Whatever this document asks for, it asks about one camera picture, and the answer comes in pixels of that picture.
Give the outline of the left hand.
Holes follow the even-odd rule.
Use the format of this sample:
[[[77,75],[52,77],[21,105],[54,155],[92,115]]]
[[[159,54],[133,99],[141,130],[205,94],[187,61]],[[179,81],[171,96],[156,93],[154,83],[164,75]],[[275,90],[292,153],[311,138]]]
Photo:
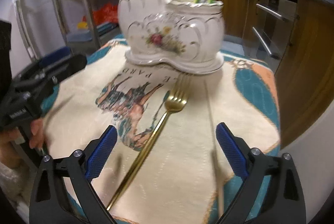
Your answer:
[[[30,123],[30,131],[32,133],[29,140],[29,147],[31,149],[41,149],[45,135],[43,130],[43,119],[33,120]],[[20,152],[20,144],[16,141],[22,137],[18,128],[1,131],[1,163],[9,169],[16,169],[21,165],[22,153]]]

